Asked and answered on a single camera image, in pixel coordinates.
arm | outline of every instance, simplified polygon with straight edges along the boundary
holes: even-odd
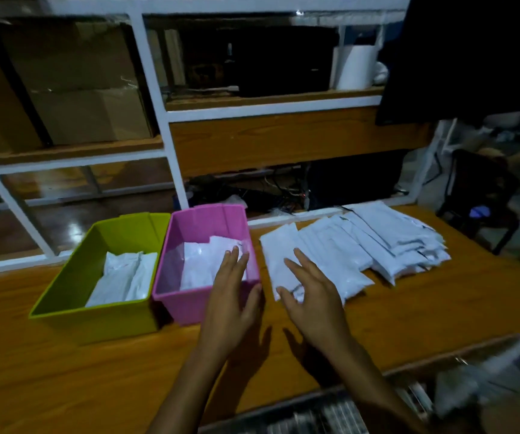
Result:
[[[335,285],[298,248],[294,254],[302,266],[288,259],[285,264],[304,286],[304,302],[298,303],[284,288],[278,288],[278,293],[293,323],[307,341],[322,352],[343,380],[365,423],[377,425],[380,421],[389,428],[394,419],[413,432],[426,432],[423,423],[399,398],[366,350],[350,334]]]
[[[260,285],[250,291],[242,312],[239,307],[240,284],[248,258],[249,254],[245,253],[237,262],[238,248],[226,251],[214,280],[196,348],[181,368],[147,434],[192,434],[198,429],[208,395],[228,355],[259,315]]]

black monitor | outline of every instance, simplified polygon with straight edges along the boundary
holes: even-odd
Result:
[[[520,0],[411,0],[378,125],[520,111]]]

forearm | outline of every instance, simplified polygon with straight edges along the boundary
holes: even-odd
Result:
[[[198,429],[208,396],[224,361],[196,347],[159,408],[146,434],[192,434]]]
[[[365,423],[367,423],[367,413],[373,416],[389,413],[398,421],[405,423],[413,432],[427,432],[425,425],[398,396],[374,365],[366,350],[355,340],[351,340],[347,347],[330,351],[327,357],[357,407],[361,403],[359,410]],[[385,426],[390,424],[387,418],[384,418],[384,422]]]

white paper roll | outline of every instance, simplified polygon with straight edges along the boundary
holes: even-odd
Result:
[[[376,46],[338,47],[337,90],[365,90],[372,86]]]

pink plastic bin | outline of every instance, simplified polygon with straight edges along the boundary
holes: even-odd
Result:
[[[250,253],[247,279],[242,282],[241,301],[248,298],[250,289],[260,281],[256,254],[250,239],[246,210],[236,204],[208,204],[171,214],[162,257],[155,275],[152,297],[161,301],[180,325],[199,323],[204,319],[206,304],[212,289],[205,286],[180,291],[184,269],[184,242],[210,241],[210,236],[223,236],[242,241],[245,252]]]

